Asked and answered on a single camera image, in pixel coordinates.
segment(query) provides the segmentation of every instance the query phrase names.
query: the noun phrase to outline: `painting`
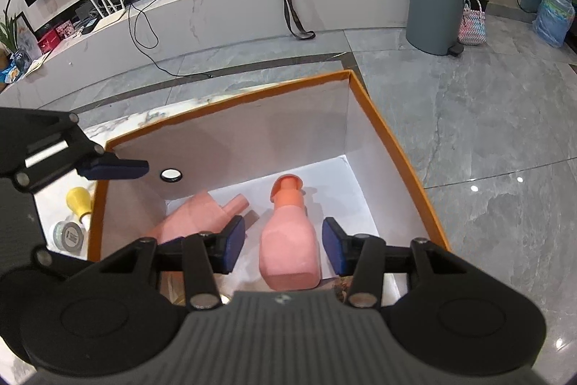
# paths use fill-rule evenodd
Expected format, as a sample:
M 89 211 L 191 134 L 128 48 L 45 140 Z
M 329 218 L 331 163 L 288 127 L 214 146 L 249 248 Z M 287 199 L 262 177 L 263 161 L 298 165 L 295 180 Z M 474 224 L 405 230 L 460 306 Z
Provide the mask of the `painting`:
M 18 17 L 16 17 L 16 28 L 18 47 L 27 52 L 32 61 L 41 57 L 42 51 L 40 51 L 38 46 L 38 40 L 34 36 L 34 31 L 28 23 L 24 12 L 20 12 Z

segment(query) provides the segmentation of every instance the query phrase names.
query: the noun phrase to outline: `orange bottle cap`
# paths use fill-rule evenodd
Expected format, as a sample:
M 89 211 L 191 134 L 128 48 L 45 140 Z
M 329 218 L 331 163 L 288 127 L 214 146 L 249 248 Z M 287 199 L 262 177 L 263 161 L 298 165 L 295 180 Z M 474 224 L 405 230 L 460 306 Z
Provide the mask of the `orange bottle cap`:
M 275 203 L 275 209 L 282 206 L 298 206 L 304 209 L 305 199 L 301 193 L 302 180 L 296 175 L 283 175 L 270 191 L 270 202 Z

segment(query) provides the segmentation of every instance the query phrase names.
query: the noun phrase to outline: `pink plastic bottle lying down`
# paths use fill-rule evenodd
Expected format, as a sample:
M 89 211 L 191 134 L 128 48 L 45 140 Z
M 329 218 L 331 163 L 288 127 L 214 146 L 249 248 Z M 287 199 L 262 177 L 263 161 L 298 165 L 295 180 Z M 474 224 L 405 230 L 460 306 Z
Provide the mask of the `pink plastic bottle lying down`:
M 249 206 L 246 198 L 238 194 L 227 204 L 220 207 L 209 193 L 204 190 L 189 198 L 149 234 L 163 244 L 178 237 L 198 232 L 221 232 L 230 220 Z
M 270 193 L 275 212 L 260 238 L 259 269 L 273 290 L 312 289 L 321 280 L 317 236 L 301 189 L 299 177 L 284 175 Z

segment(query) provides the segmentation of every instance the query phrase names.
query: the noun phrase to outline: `cardboard box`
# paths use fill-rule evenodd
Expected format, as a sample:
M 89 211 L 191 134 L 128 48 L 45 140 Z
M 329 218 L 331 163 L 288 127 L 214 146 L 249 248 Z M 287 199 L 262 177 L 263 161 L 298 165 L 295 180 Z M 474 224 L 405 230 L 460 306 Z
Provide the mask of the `cardboard box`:
M 148 160 L 150 172 L 138 180 L 97 183 L 90 260 L 142 237 L 200 190 L 220 204 L 243 193 L 250 202 L 245 245 L 219 288 L 227 295 L 268 290 L 259 273 L 259 240 L 272 215 L 272 183 L 284 173 L 304 182 L 324 279 L 335 275 L 320 237 L 328 216 L 348 234 L 379 235 L 389 245 L 427 237 L 449 248 L 407 157 L 351 71 L 203 106 L 115 138 L 107 149 Z M 162 181 L 165 169 L 179 170 L 182 179 Z

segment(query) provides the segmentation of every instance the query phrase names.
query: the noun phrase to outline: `round hole with black rim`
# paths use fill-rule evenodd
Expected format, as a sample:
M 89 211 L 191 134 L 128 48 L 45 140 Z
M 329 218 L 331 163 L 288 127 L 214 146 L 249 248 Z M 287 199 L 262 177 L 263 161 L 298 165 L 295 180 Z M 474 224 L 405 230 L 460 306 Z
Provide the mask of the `round hole with black rim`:
M 167 183 L 176 183 L 182 180 L 182 172 L 177 169 L 165 169 L 160 172 L 160 179 Z

